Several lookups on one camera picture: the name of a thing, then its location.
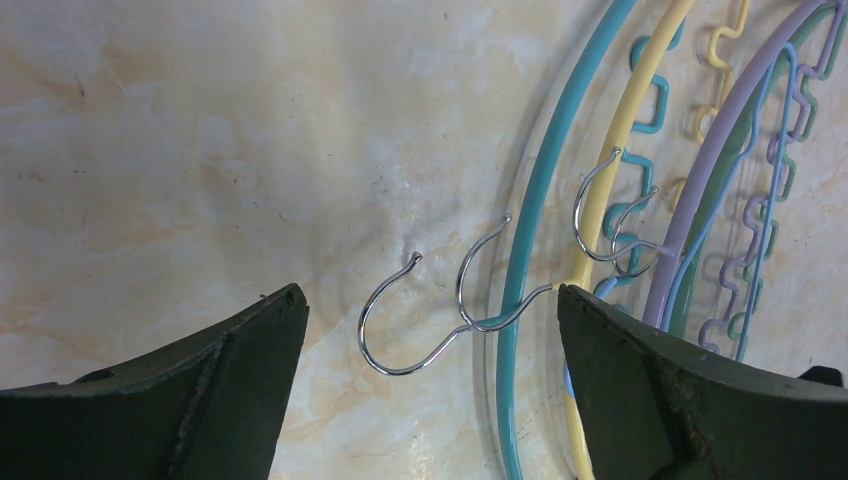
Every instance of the yellow tube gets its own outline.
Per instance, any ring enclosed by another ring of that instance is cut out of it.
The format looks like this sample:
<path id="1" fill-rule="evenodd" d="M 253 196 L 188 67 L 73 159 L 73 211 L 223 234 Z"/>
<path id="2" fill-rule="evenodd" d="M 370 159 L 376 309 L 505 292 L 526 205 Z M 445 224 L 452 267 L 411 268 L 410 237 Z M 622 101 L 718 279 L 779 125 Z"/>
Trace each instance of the yellow tube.
<path id="1" fill-rule="evenodd" d="M 651 79 L 656 73 L 657 67 L 659 67 L 666 48 L 671 43 L 674 33 L 680 27 L 680 24 L 683 23 L 683 19 L 689 13 L 694 3 L 695 0 L 675 0 L 668 7 L 668 10 L 666 10 L 660 23 L 657 24 L 657 28 L 648 42 L 648 46 L 645 47 L 645 51 L 642 53 L 641 60 L 639 60 L 639 63 L 633 70 L 630 81 L 621 95 L 618 109 L 607 131 L 604 146 L 601 148 L 600 158 L 598 159 L 599 164 L 609 157 L 613 147 L 624 149 L 627 144 L 633 122 L 636 121 L 636 115 L 639 113 L 639 106 L 651 85 Z M 583 215 L 580 217 L 580 232 L 586 245 L 593 250 L 597 247 L 604 210 L 606 210 L 607 203 L 609 202 L 615 174 L 618 171 L 618 164 L 619 158 L 616 158 L 609 167 L 602 170 L 592 181 L 586 197 L 585 206 L 583 207 Z M 592 267 L 592 259 L 580 249 L 579 245 L 575 246 L 571 279 L 560 284 L 577 285 L 584 290 L 590 290 Z M 565 423 L 571 444 L 571 455 L 574 458 L 574 464 L 577 469 L 577 477 L 580 480 L 594 479 L 592 463 L 586 447 L 586 439 L 583 435 L 583 423 L 580 420 L 580 412 L 577 411 L 577 402 L 569 395 L 565 397 Z"/>

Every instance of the metal hook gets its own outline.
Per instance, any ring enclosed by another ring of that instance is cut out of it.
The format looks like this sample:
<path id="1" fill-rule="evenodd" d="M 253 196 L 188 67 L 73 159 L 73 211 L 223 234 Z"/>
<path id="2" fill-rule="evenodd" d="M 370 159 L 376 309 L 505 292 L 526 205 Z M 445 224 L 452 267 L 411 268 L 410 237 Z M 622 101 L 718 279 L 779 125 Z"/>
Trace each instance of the metal hook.
<path id="1" fill-rule="evenodd" d="M 536 297 L 538 297 L 542 293 L 548 292 L 553 289 L 553 285 L 551 285 L 550 283 L 536 288 L 535 290 L 530 292 L 530 295 L 528 295 L 518 305 L 518 308 L 516 308 L 516 310 L 512 314 L 510 314 L 506 319 L 495 325 L 486 326 L 482 322 L 474 320 L 474 318 L 471 317 L 471 314 L 468 313 L 468 310 L 465 308 L 465 302 L 462 300 L 462 288 L 463 284 L 465 283 L 465 274 L 468 273 L 468 267 L 469 265 L 471 265 L 471 260 L 474 259 L 474 256 L 477 255 L 477 252 L 479 252 L 480 249 L 483 248 L 483 246 L 486 245 L 489 240 L 495 238 L 499 233 L 501 233 L 503 229 L 506 228 L 506 224 L 509 223 L 511 220 L 512 216 L 510 216 L 509 214 L 504 215 L 503 221 L 501 222 L 498 228 L 484 235 L 483 238 L 478 240 L 477 243 L 475 243 L 471 247 L 471 249 L 465 255 L 465 258 L 462 260 L 462 264 L 459 267 L 459 273 L 456 276 L 456 303 L 457 307 L 459 308 L 459 315 L 469 327 L 473 328 L 474 330 L 477 330 L 478 332 L 492 333 L 497 332 L 498 330 L 503 330 L 504 328 L 510 326 L 514 321 L 518 320 L 518 317 L 520 317 L 524 310 L 526 310 L 527 307 L 530 306 L 531 303 L 533 303 L 533 300 L 535 300 Z"/>
<path id="2" fill-rule="evenodd" d="M 395 282 L 397 282 L 401 278 L 405 277 L 409 272 L 411 272 L 412 269 L 415 268 L 415 265 L 417 265 L 422 258 L 423 257 L 420 253 L 412 252 L 412 258 L 409 260 L 409 262 L 399 272 L 395 273 L 391 277 L 387 278 L 383 283 L 381 283 L 380 286 L 378 286 L 377 289 L 374 290 L 374 293 L 372 293 L 371 296 L 368 297 L 368 301 L 365 302 L 365 307 L 363 307 L 362 309 L 362 314 L 359 316 L 359 351 L 362 352 L 362 356 L 365 357 L 365 361 L 368 362 L 368 365 L 371 365 L 374 370 L 377 370 L 383 375 L 399 377 L 402 375 L 409 375 L 411 373 L 415 373 L 421 370 L 427 365 L 430 365 L 433 360 L 435 360 L 439 355 L 441 355 L 442 351 L 444 351 L 444 349 L 447 348 L 447 346 L 450 345 L 451 342 L 456 339 L 456 337 L 458 337 L 462 333 L 471 330 L 471 327 L 469 327 L 468 325 L 462 325 L 455 328 L 451 333 L 448 334 L 448 336 L 444 338 L 444 340 L 441 341 L 441 343 L 439 343 L 439 345 L 435 349 L 433 349 L 432 352 L 430 352 L 426 357 L 424 357 L 423 360 L 405 368 L 386 367 L 380 364 L 380 362 L 378 362 L 374 358 L 374 356 L 371 355 L 371 352 L 368 351 L 368 346 L 365 343 L 365 323 L 368 322 L 368 315 L 371 313 L 371 309 L 374 308 L 374 304 L 377 303 L 377 299 L 380 298 L 380 295 L 382 295 Z"/>
<path id="3" fill-rule="evenodd" d="M 639 205 L 641 205 L 641 204 L 647 202 L 648 200 L 650 200 L 651 198 L 653 198 L 653 196 L 656 195 L 656 193 L 658 191 L 659 191 L 659 189 L 656 186 L 652 186 L 651 189 L 648 191 L 647 195 L 643 195 L 643 196 L 637 198 L 635 201 L 630 203 L 627 206 L 627 208 L 624 209 L 623 212 L 621 212 L 621 216 L 618 217 L 618 221 L 615 224 L 615 232 L 612 235 L 612 239 L 611 239 L 611 243 L 610 243 L 612 251 L 615 251 L 616 243 L 618 242 L 618 235 L 621 232 L 621 226 L 624 225 L 624 220 L 627 219 L 627 216 L 630 215 L 630 213 L 636 207 L 638 207 Z M 639 270 L 632 272 L 632 273 L 621 268 L 621 266 L 618 264 L 618 258 L 614 258 L 612 260 L 612 265 L 613 265 L 613 267 L 615 267 L 615 271 L 618 273 L 618 275 L 621 278 L 636 278 L 636 277 L 641 276 L 643 273 L 647 272 L 648 270 L 650 270 L 651 267 L 653 267 L 654 265 L 656 265 L 657 260 L 658 260 L 658 258 L 654 258 L 650 263 L 648 263 L 644 267 L 642 267 Z"/>
<path id="4" fill-rule="evenodd" d="M 426 357 L 424 357 L 424 359 L 421 360 L 420 362 L 418 362 L 414 365 L 411 365 L 409 367 L 404 367 L 404 368 L 389 368 L 389 367 L 382 365 L 380 362 L 378 362 L 374 358 L 373 355 L 371 355 L 371 352 L 368 351 L 368 346 L 365 342 L 365 324 L 368 322 L 368 315 L 371 313 L 371 309 L 374 308 L 374 305 L 377 303 L 377 299 L 379 299 L 380 296 L 389 287 L 394 285 L 395 282 L 397 282 L 401 278 L 408 275 L 412 271 L 412 269 L 415 268 L 415 266 L 418 264 L 418 262 L 420 262 L 421 259 L 423 258 L 421 256 L 421 254 L 418 253 L 418 252 L 413 252 L 412 258 L 409 260 L 409 262 L 400 271 L 398 271 L 397 273 L 395 273 L 391 277 L 387 278 L 383 283 L 381 283 L 377 287 L 376 290 L 374 290 L 374 293 L 372 293 L 371 296 L 368 297 L 368 301 L 365 302 L 365 306 L 362 308 L 362 313 L 359 315 L 359 327 L 358 327 L 359 351 L 362 352 L 362 356 L 365 357 L 365 361 L 368 362 L 368 364 L 371 365 L 371 367 L 373 367 L 374 370 L 377 370 L 378 372 L 382 373 L 383 375 L 389 375 L 389 376 L 393 376 L 393 377 L 402 376 L 402 375 L 409 375 L 411 373 L 415 373 L 415 372 L 421 370 L 422 368 L 426 367 L 427 365 L 430 365 L 433 362 L 433 360 L 435 360 L 439 355 L 441 355 L 442 352 L 445 350 L 445 348 L 447 348 L 447 346 L 450 345 L 451 342 L 453 342 L 456 339 L 456 337 L 458 337 L 459 335 L 461 335 L 465 332 L 469 332 L 472 329 L 480 331 L 480 332 L 484 332 L 484 333 L 491 333 L 491 332 L 496 332 L 498 330 L 502 330 L 502 329 L 508 327 L 509 325 L 511 325 L 513 322 L 515 322 L 515 320 L 518 319 L 518 317 L 521 315 L 521 313 L 524 312 L 524 310 L 530 305 L 531 302 L 533 302 L 533 300 L 537 296 L 539 296 L 539 294 L 553 289 L 553 286 L 551 284 L 548 284 L 548 285 L 543 285 L 543 286 L 537 288 L 536 290 L 533 290 L 532 292 L 530 292 L 530 295 L 528 295 L 527 298 L 525 298 L 524 301 L 522 301 L 521 304 L 518 305 L 518 308 L 512 314 L 510 314 L 508 317 L 506 317 L 506 319 L 504 319 L 503 321 L 501 321 L 500 323 L 498 323 L 496 325 L 486 326 L 482 322 L 474 320 L 468 314 L 468 311 L 465 309 L 465 304 L 463 303 L 463 300 L 462 300 L 462 288 L 463 288 L 463 284 L 465 282 L 465 274 L 468 271 L 468 266 L 471 264 L 471 260 L 474 259 L 474 256 L 477 254 L 477 252 L 479 252 L 480 249 L 483 248 L 483 246 L 489 240 L 491 240 L 492 238 L 496 237 L 499 233 L 501 233 L 503 231 L 503 229 L 506 227 L 506 224 L 510 222 L 510 220 L 512 220 L 512 217 L 509 214 L 506 214 L 503 218 L 503 221 L 501 222 L 501 225 L 498 228 L 496 228 L 494 231 L 489 232 L 486 235 L 484 235 L 483 238 L 481 238 L 480 240 L 477 240 L 477 242 L 474 243 L 474 245 L 471 247 L 471 249 L 465 255 L 465 258 L 462 260 L 462 264 L 459 268 L 459 273 L 457 274 L 456 300 L 457 300 L 457 304 L 459 306 L 459 313 L 462 316 L 462 319 L 465 321 L 466 325 L 461 325 L 461 326 L 453 329 L 453 331 L 451 333 L 449 333 L 441 341 L 441 343 L 439 343 L 439 345 L 435 349 L 433 349 L 433 351 L 431 351 Z"/>
<path id="5" fill-rule="evenodd" d="M 573 210 L 572 217 L 571 217 L 572 230 L 574 231 L 574 236 L 577 238 L 577 243 L 580 245 L 580 248 L 586 253 L 586 255 L 589 255 L 589 257 L 591 257 L 593 260 L 596 260 L 596 261 L 599 261 L 599 262 L 611 262 L 613 260 L 617 260 L 617 259 L 623 257 L 624 255 L 626 255 L 628 252 L 630 252 L 631 250 L 633 250 L 636 247 L 646 247 L 646 248 L 650 248 L 652 250 L 658 250 L 658 251 L 661 250 L 659 245 L 657 245 L 655 243 L 648 242 L 648 241 L 645 241 L 645 240 L 637 240 L 635 242 L 628 243 L 627 245 L 622 247 L 621 250 L 615 251 L 613 249 L 613 252 L 610 253 L 609 255 L 601 255 L 599 253 L 592 251 L 592 249 L 589 248 L 588 245 L 586 245 L 586 242 L 583 240 L 583 237 L 580 235 L 580 209 L 583 205 L 583 198 L 586 196 L 586 191 L 589 189 L 589 184 L 592 183 L 592 180 L 595 179 L 595 177 L 598 175 L 598 173 L 601 172 L 601 170 L 612 165 L 612 162 L 615 161 L 616 157 L 618 157 L 619 155 L 621 155 L 621 148 L 613 147 L 612 153 L 610 154 L 609 158 L 607 158 L 603 163 L 601 163 L 598 166 L 596 166 L 595 168 L 593 168 L 589 172 L 589 174 L 586 175 L 586 178 L 583 179 L 583 182 L 580 184 L 580 189 L 577 191 L 577 198 L 574 200 L 574 210 Z M 639 202 L 639 200 L 637 200 L 635 204 L 631 204 L 628 207 L 628 210 L 632 210 L 634 208 L 634 205 L 638 205 L 638 202 Z"/>

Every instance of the marble floor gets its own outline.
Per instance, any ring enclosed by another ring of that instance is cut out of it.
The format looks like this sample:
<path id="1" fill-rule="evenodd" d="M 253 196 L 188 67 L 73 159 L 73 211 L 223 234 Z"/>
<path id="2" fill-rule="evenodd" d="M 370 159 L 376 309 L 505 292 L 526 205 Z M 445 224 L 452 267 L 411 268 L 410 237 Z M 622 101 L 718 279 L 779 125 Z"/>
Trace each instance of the marble floor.
<path id="1" fill-rule="evenodd" d="M 630 46 L 669 3 L 640 2 L 589 89 L 528 285 L 568 271 L 580 175 L 629 78 Z M 660 194 L 632 225 L 643 237 L 664 236 L 698 150 L 693 109 L 714 101 L 720 79 L 707 39 L 739 3 L 697 2 L 659 69 L 672 84 L 666 125 L 628 144 L 657 169 Z M 798 2 L 753 3 L 743 35 L 719 44 L 737 71 Z M 518 213 L 555 102 L 608 4 L 0 0 L 0 388 L 71 381 L 297 282 L 312 311 L 271 478 L 502 478 L 495 339 L 460 338 L 421 373 L 388 378 L 358 352 L 357 318 L 418 250 L 415 274 L 374 312 L 374 353 L 413 363 L 457 325 L 459 262 L 504 211 Z M 848 371 L 841 60 L 815 87 L 827 100 L 814 134 L 791 150 L 795 190 L 777 211 L 782 237 L 746 358 L 789 375 L 811 363 Z M 760 158 L 739 190 L 765 174 Z M 635 198 L 638 182 L 622 167 L 613 199 Z M 737 245 L 734 235 L 728 227 L 715 244 Z M 469 275 L 478 315 L 497 313 L 510 240 Z M 613 299 L 640 311 L 650 278 Z M 574 475 L 554 313 L 549 295 L 521 320 L 527 478 Z"/>

